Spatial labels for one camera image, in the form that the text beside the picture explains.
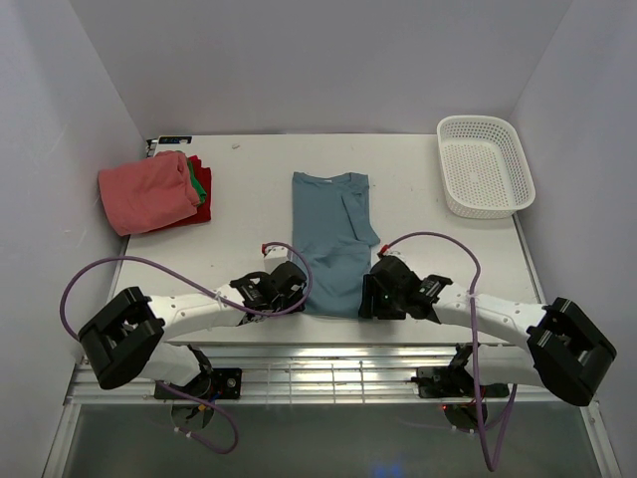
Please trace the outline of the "blue t shirt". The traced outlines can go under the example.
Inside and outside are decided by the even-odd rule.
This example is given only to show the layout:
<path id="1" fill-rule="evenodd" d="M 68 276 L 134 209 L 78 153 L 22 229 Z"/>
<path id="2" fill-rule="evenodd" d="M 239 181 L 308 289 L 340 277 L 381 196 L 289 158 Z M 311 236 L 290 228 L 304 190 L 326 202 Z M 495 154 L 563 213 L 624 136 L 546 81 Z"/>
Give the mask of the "blue t shirt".
<path id="1" fill-rule="evenodd" d="M 292 192 L 293 246 L 313 273 L 306 312 L 357 318 L 363 276 L 380 242 L 371 226 L 368 176 L 348 172 L 321 178 L 296 172 Z"/>

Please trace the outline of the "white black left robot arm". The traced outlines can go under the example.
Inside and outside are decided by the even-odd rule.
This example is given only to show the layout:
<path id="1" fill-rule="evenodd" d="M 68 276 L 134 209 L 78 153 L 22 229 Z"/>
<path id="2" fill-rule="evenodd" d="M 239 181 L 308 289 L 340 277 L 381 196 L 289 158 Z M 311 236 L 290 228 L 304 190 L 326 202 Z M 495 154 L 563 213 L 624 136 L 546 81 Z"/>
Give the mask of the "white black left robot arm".
<path id="1" fill-rule="evenodd" d="M 204 395 L 212 366 L 192 346 L 175 338 L 213 328 L 236 328 L 272 314 L 300 312 L 306 272 L 292 261 L 254 272 L 215 290 L 179 296 L 147 296 L 137 287 L 120 291 L 79 331 L 79 340 L 102 389 L 142 377 Z"/>

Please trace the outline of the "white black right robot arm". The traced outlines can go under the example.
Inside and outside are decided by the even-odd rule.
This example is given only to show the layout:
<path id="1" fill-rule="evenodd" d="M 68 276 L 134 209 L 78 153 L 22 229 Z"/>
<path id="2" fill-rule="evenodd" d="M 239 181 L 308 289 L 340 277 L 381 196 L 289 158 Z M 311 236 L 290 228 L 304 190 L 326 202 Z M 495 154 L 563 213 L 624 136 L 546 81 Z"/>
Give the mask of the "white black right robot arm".
<path id="1" fill-rule="evenodd" d="M 382 257 L 362 282 L 364 319 L 427 320 L 477 330 L 496 346 L 458 345 L 450 363 L 420 372 L 426 397 L 506 397 L 513 384 L 543 387 L 574 406 L 588 405 L 617 356 L 576 303 L 515 303 L 470 295 L 451 279 L 419 278 L 395 255 Z"/>

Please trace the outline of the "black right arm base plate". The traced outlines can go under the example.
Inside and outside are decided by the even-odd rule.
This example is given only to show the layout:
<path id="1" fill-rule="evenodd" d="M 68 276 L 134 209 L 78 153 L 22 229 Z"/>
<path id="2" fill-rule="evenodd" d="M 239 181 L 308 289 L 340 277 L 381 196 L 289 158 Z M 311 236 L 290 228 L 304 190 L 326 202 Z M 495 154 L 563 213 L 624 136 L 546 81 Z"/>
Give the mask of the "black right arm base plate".
<path id="1" fill-rule="evenodd" d="M 421 398 L 474 398 L 473 377 L 461 366 L 418 367 L 410 381 Z"/>

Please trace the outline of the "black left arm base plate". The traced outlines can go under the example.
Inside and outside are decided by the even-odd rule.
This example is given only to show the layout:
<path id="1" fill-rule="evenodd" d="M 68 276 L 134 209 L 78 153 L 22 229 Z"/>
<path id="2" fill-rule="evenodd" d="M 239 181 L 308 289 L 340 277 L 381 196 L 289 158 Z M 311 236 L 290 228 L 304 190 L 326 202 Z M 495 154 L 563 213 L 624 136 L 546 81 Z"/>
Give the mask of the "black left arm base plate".
<path id="1" fill-rule="evenodd" d="M 239 399 L 241 396 L 242 370 L 240 368 L 213 368 L 201 372 L 184 386 L 170 384 L 171 390 L 156 385 L 155 399 L 179 399 L 174 389 L 203 399 Z"/>

